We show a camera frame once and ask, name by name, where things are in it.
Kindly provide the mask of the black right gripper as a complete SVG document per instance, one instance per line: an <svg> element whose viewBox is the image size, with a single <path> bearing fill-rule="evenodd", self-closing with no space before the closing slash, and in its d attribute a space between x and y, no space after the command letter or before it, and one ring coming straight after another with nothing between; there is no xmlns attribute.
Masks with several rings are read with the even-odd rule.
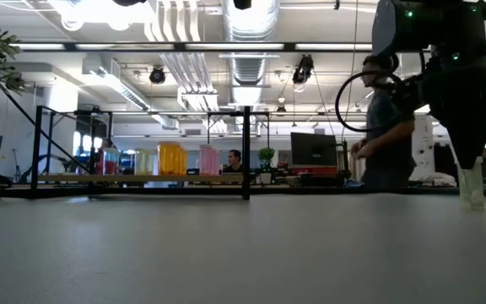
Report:
<svg viewBox="0 0 486 304"><path fill-rule="evenodd" d="M432 57L419 82L419 99L448 129L461 168L473 168L486 144L486 57Z"/></svg>

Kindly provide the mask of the small potted background plant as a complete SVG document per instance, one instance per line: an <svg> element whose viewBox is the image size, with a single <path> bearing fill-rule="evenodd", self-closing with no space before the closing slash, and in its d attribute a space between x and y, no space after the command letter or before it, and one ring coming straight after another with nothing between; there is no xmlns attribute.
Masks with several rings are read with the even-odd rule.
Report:
<svg viewBox="0 0 486 304"><path fill-rule="evenodd" d="M262 184L270 184L272 180L272 160L275 150L269 147L259 150L260 180Z"/></svg>

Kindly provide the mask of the silver ventilation duct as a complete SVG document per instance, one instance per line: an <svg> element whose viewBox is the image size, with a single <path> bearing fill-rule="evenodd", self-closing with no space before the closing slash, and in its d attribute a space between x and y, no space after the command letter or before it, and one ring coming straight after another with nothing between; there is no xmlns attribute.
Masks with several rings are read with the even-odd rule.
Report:
<svg viewBox="0 0 486 304"><path fill-rule="evenodd" d="M224 39L229 42L271 42L278 24L280 0L242 0L249 8L239 9L235 0L223 0ZM260 102L269 60L232 57L229 60L231 97L239 106Z"/></svg>

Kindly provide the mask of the wooden shelf board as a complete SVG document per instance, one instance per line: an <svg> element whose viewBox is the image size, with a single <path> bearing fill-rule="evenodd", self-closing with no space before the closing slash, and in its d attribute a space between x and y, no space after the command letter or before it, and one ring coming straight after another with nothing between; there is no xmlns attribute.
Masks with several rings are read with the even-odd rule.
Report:
<svg viewBox="0 0 486 304"><path fill-rule="evenodd" d="M152 176L152 175L41 175L44 182L243 182L242 175L226 176Z"/></svg>

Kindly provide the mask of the person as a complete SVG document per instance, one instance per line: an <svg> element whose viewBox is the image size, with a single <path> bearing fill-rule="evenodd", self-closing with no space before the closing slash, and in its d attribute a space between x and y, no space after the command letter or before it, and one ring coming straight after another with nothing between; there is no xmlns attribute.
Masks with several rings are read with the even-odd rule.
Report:
<svg viewBox="0 0 486 304"><path fill-rule="evenodd" d="M241 152L237 149L231 149L228 153L229 164L223 169L223 173L241 173Z"/></svg>
<svg viewBox="0 0 486 304"><path fill-rule="evenodd" d="M414 116L397 109L392 93L385 89L386 78L377 74L391 67L389 59L374 55L363 61L362 82L373 89L374 94L366 114L369 131L352 146L351 154L365 160L361 182L368 188L406 187L415 168L412 155Z"/></svg>

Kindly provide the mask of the black table frame rails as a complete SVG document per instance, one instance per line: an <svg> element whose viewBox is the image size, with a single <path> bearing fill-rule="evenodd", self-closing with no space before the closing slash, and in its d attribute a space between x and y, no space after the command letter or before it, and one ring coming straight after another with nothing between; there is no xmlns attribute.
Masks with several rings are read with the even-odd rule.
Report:
<svg viewBox="0 0 486 304"><path fill-rule="evenodd" d="M394 193L402 195L457 195L460 190L447 187L405 187L372 190L367 188L337 187L251 187L246 193L242 187L184 187L184 188L133 188L133 187L48 187L0 189L0 198L63 198L77 196L98 196L108 194L126 195L232 195L248 199L252 195L349 195L370 193Z"/></svg>

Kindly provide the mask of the green medicine bottle white cap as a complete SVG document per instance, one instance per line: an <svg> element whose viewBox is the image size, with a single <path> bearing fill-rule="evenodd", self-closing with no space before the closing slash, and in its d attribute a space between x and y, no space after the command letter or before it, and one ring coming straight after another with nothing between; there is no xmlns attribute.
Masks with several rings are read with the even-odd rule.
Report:
<svg viewBox="0 0 486 304"><path fill-rule="evenodd" d="M460 204L464 209L483 210L483 157L476 158L472 169L462 169L457 166Z"/></svg>

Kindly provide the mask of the pale green bottle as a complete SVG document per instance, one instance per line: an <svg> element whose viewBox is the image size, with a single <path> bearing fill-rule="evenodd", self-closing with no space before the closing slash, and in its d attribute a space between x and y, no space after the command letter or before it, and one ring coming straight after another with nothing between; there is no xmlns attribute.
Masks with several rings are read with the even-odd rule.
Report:
<svg viewBox="0 0 486 304"><path fill-rule="evenodd" d="M136 148L134 155L134 174L149 175L149 151L147 149Z"/></svg>

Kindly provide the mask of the black overhead frame beam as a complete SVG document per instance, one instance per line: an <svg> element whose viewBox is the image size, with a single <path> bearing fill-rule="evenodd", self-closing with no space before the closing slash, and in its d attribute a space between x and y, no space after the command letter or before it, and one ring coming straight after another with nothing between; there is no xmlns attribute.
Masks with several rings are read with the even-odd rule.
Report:
<svg viewBox="0 0 486 304"><path fill-rule="evenodd" d="M22 52L323 52L367 53L370 43L295 43L295 42L21 42L12 43Z"/></svg>

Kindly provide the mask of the red bottle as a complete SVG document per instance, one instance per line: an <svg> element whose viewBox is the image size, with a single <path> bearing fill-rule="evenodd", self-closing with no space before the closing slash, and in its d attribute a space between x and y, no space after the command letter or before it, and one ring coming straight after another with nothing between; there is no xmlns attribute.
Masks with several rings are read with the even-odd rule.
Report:
<svg viewBox="0 0 486 304"><path fill-rule="evenodd" d="M105 148L103 150L102 173L106 175L119 174L120 152L115 148Z"/></svg>

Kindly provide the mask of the black desk monitor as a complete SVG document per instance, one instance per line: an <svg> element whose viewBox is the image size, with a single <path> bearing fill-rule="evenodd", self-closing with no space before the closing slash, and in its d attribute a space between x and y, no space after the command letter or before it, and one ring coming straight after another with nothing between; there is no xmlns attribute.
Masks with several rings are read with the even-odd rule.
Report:
<svg viewBox="0 0 486 304"><path fill-rule="evenodd" d="M334 135L291 133L292 165L329 167L338 165L337 141Z"/></svg>

